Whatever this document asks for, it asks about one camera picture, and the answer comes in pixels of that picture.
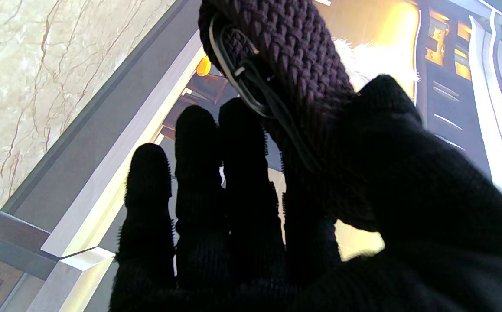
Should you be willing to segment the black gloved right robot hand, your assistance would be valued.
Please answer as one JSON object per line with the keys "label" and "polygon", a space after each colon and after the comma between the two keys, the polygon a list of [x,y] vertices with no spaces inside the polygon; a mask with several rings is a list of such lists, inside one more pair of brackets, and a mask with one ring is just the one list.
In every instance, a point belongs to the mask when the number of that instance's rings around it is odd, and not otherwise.
{"label": "black gloved right robot hand", "polygon": [[284,225],[258,118],[239,98],[132,157],[110,312],[502,312],[502,194],[427,132],[387,75],[330,138],[328,177],[283,152]]}

